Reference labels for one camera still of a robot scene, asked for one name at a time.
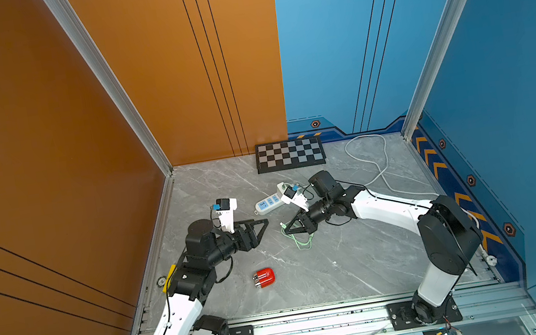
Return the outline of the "white blue power strip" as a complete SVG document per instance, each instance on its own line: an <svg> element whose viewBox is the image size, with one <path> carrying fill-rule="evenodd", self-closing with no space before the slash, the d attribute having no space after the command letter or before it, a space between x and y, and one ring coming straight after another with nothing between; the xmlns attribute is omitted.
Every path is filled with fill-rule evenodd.
<svg viewBox="0 0 536 335"><path fill-rule="evenodd" d="M284 202L275 193L259 201L255 206L255 214L264 216L284 205Z"/></svg>

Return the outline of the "white usb charger adapter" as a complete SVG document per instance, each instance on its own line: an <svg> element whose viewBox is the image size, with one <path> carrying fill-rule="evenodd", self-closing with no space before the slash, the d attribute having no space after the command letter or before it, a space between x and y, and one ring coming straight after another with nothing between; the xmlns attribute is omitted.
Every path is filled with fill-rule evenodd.
<svg viewBox="0 0 536 335"><path fill-rule="evenodd" d="M289 183L278 183L277 185L277 195L280 195L282 196L286 190L288 189L292 189L293 188L293 185L289 184Z"/></svg>

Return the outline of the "red electric shaver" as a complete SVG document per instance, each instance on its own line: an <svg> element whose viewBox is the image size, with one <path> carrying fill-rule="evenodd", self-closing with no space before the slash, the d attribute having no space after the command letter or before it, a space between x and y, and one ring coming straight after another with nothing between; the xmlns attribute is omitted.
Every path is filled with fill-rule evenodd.
<svg viewBox="0 0 536 335"><path fill-rule="evenodd" d="M253 275L254 285L257 288L268 287L274 283L275 279L276 275L273 269L269 267L259 270Z"/></svg>

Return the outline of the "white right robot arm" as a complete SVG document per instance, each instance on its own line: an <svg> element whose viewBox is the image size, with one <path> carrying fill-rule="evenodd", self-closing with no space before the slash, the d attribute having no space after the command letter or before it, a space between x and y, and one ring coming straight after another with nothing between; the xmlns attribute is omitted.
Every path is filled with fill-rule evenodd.
<svg viewBox="0 0 536 335"><path fill-rule="evenodd" d="M281 226L284 234L313 234L332 216L375 220L414 232L421 238L430 265L410 305L414 326L444 322L453 310L453 290L482 246L478 221L453 199L437 195L411 200L373 193L363 184L340 182L327 171L309 179L318 200L300 204L296 215Z"/></svg>

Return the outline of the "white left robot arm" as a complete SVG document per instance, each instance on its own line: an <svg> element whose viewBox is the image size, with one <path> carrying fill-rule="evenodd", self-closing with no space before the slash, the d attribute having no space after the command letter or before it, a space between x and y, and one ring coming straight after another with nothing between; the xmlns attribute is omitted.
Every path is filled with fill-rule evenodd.
<svg viewBox="0 0 536 335"><path fill-rule="evenodd" d="M227 232L211 219L190 224L185 252L166 287L166 302L153 335L229 335L227 320L203 315L213 287L220 282L216 268L237 252L260 245L268 219L244 220Z"/></svg>

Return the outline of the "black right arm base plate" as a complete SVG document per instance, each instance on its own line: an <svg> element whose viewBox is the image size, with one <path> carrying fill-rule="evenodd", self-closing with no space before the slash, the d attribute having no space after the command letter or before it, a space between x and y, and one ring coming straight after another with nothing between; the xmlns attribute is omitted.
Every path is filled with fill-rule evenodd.
<svg viewBox="0 0 536 335"><path fill-rule="evenodd" d="M455 303L453 295L448 295L439 307L434 307L424 300L417 299L410 302L390 303L385 309L396 331L463 320L463 315Z"/></svg>

